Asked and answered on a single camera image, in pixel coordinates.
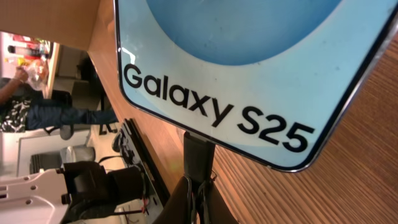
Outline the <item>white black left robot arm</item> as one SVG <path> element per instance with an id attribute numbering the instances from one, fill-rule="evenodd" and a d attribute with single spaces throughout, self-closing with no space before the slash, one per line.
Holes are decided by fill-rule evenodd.
<path id="1" fill-rule="evenodd" d="M 118 205 L 142 199 L 142 170 L 106 171 L 97 162 L 66 163 L 62 168 L 1 181 L 1 223 L 71 223 L 118 214 Z"/>

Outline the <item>light blue Galaxy smartphone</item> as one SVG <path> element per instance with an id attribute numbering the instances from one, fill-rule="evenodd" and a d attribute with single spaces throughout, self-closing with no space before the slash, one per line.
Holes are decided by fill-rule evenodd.
<path id="1" fill-rule="evenodd" d="M 397 0 L 118 0 L 114 19 L 133 107 L 298 172 L 397 32 Z"/>

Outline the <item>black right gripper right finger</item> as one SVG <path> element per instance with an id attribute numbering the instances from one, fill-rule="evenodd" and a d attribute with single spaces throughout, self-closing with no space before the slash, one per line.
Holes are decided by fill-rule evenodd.
<path id="1" fill-rule="evenodd" d="M 238 224 L 214 183 L 208 182 L 200 193 L 201 224 Z"/>

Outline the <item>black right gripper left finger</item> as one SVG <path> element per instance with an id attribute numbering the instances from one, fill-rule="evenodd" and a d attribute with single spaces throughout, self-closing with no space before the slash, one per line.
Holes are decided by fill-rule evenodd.
<path id="1" fill-rule="evenodd" d="M 189 224 L 192 210 L 192 183 L 181 177 L 164 209 L 153 224 Z"/>

